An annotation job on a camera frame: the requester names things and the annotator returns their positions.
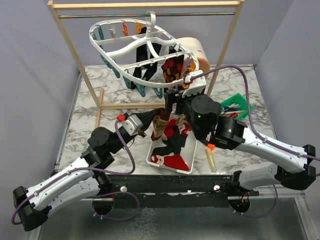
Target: marble table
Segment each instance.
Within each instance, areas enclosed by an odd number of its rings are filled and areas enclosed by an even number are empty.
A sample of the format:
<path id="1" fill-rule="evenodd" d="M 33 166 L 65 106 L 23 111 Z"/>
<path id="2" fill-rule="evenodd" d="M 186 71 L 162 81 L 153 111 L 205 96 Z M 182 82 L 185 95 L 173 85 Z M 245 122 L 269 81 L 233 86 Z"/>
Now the marble table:
<path id="1" fill-rule="evenodd" d="M 87 66 L 85 69 L 97 96 L 100 94 L 100 88 L 104 87 L 105 103 L 164 102 L 164 99 L 158 99 L 150 87 L 146 88 L 145 97 L 141 97 L 136 89 L 127 89 L 123 78 L 116 78 L 112 70 L 108 69 L 106 66 Z M 273 137 L 274 134 L 272 125 L 259 89 L 254 68 L 253 66 L 246 66 L 242 69 L 248 78 L 250 103 L 254 106 L 252 118 L 255 128 L 262 134 Z M 158 82 L 164 82 L 160 68 L 152 79 Z M 209 86 L 209 79 L 211 79 L 211 75 L 207 80 L 207 87 Z M 245 87 L 242 76 L 236 69 L 221 70 L 213 87 L 211 97 L 217 102 L 222 102 L 236 93 L 240 93 L 243 96 L 245 95 Z M 103 110 L 101 114 L 100 126 L 114 131 L 115 119 L 119 114 L 123 114 L 125 112 L 145 112 L 148 110 L 149 109 Z M 91 132 L 95 129 L 96 118 L 97 107 L 85 82 L 82 80 L 72 114 L 71 123 L 65 138 L 59 170 L 73 162 L 85 150 L 87 146 L 87 140 L 90 137 Z M 243 120 L 244 122 L 249 123 L 248 117 Z M 147 164 L 146 158 L 151 145 L 151 128 L 152 126 L 146 131 L 147 137 L 136 137 L 134 144 L 130 147 L 136 163 L 136 169 L 133 174 L 181 174 Z M 203 144 L 198 143 L 193 170 L 191 173 L 192 175 L 231 175 L 237 170 L 253 170 L 271 164 L 270 162 L 257 156 L 253 156 L 249 153 L 215 148 L 213 150 L 213 156 L 217 171 L 211 173 L 205 154 L 205 148 L 206 147 Z M 132 169 L 131 161 L 125 150 L 122 149 L 117 154 L 114 154 L 114 158 L 115 161 L 108 167 L 108 170 L 116 172 L 128 172 Z"/>

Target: white plastic tray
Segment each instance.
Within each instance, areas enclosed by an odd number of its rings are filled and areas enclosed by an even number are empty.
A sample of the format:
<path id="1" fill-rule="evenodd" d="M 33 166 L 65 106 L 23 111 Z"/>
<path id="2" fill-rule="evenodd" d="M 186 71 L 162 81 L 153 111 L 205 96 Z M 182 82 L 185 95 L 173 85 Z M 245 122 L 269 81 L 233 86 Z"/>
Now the white plastic tray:
<path id="1" fill-rule="evenodd" d="M 152 142 L 152 145 L 149 149 L 148 156 L 146 158 L 146 162 L 148 164 L 150 164 L 151 166 L 154 166 L 157 168 L 167 169 L 169 171 L 182 173 L 182 174 L 190 174 L 192 172 L 193 167 L 194 167 L 194 160 L 195 160 L 195 155 L 196 155 L 197 143 L 198 143 L 198 141 L 197 141 L 196 137 L 194 136 L 194 134 L 192 132 L 190 132 L 186 138 L 184 147 L 181 148 L 180 155 L 181 155 L 182 159 L 184 160 L 185 164 L 188 166 L 189 171 L 175 169 L 175 168 L 160 165 L 158 163 L 154 163 L 151 161 L 151 155 L 152 155 L 152 152 L 154 151 L 154 149 L 166 146 L 162 142 L 161 139 Z"/>

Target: gray wall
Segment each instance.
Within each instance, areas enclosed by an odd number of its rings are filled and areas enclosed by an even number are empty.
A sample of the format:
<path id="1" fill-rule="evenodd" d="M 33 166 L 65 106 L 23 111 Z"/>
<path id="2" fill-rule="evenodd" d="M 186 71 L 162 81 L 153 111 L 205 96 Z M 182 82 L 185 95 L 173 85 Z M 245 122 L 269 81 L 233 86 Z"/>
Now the gray wall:
<path id="1" fill-rule="evenodd" d="M 242 13 L 226 53 L 224 62 L 235 64 L 257 64 L 274 36 L 293 0 L 245 0 Z M 57 3 L 107 3 L 123 2 L 120 0 L 56 0 Z M 113 10 L 113 11 L 65 11 L 65 14 L 145 14 L 147 10 Z M 185 13 L 191 9 L 155 9 L 155 13 Z M 193 12 L 209 12 L 210 9 L 194 9 Z M 232 8 L 217 8 L 217 12 L 232 11 Z M 232 16 L 188 16 L 188 17 L 158 17 L 156 24 L 175 38 L 198 38 L 203 45 L 206 55 L 212 64 L 218 60 Z M 66 19 L 67 26 L 74 44 L 85 65 L 102 65 L 103 62 L 94 47 L 89 42 L 89 29 L 103 18 Z M 117 27 L 117 36 L 124 36 L 122 26 Z M 133 63 L 135 55 L 121 58 L 118 63 Z"/>
<path id="2" fill-rule="evenodd" d="M 53 170 L 78 70 L 42 0 L 0 9 L 0 239 L 25 240 L 11 224 L 12 191 Z"/>
<path id="3" fill-rule="evenodd" d="M 320 1 L 295 0 L 259 62 L 256 73 L 278 139 L 314 145 L 320 156 Z M 312 164 L 320 172 L 320 163 Z M 318 179 L 306 191 L 320 233 Z"/>

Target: green container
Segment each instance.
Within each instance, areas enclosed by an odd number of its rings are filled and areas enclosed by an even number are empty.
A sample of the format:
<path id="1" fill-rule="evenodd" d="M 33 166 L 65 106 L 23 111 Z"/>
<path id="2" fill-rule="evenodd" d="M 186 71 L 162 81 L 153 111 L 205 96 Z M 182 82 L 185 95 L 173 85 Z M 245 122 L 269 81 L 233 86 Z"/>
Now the green container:
<path id="1" fill-rule="evenodd" d="M 247 100 L 240 93 L 237 93 L 236 95 L 233 95 L 232 97 L 223 101 L 221 103 L 221 107 L 227 107 L 231 104 L 239 104 L 241 106 L 241 110 L 244 110 L 244 112 L 237 116 L 235 119 L 244 119 L 248 115 Z"/>

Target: drying rack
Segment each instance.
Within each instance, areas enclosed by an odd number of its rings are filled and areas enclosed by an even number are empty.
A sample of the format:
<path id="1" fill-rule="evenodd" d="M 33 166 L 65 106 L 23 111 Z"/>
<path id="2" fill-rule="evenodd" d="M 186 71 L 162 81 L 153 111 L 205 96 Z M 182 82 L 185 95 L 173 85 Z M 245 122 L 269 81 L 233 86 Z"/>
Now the drying rack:
<path id="1" fill-rule="evenodd" d="M 53 16 L 53 19 L 58 26 L 71 54 L 72 57 L 79 68 L 79 71 L 83 77 L 84 82 L 86 83 L 89 92 L 97 106 L 97 118 L 96 118 L 96 127 L 100 125 L 101 112 L 102 110 L 110 109 L 152 109 L 152 108 L 163 108 L 165 103 L 163 102 L 141 102 L 141 103 L 104 103 L 104 93 L 105 90 L 101 87 L 100 96 L 97 97 L 94 88 L 88 78 L 88 75 L 85 71 L 85 67 L 79 57 L 79 54 L 75 48 L 75 45 L 64 25 L 63 19 L 82 19 L 82 18 L 114 18 L 114 17 L 146 17 L 147 14 L 114 14 L 114 15 L 60 15 L 59 11 L 71 11 L 71 10 L 118 10 L 118 9 L 197 9 L 197 8 L 233 8 L 231 12 L 201 12 L 201 13 L 160 13 L 157 14 L 157 17 L 179 17 L 179 16 L 228 16 L 231 15 L 232 19 L 227 31 L 216 67 L 221 66 L 225 54 L 227 52 L 231 37 L 233 35 L 234 29 L 236 27 L 244 0 L 236 1 L 191 1 L 191 2 L 130 2 L 130 3 L 75 3 L 75 4 L 56 4 L 54 1 L 50 0 L 48 2 L 48 7 Z M 215 71 L 208 90 L 207 94 L 210 95 L 213 89 L 213 86 L 216 82 L 219 71 Z"/>

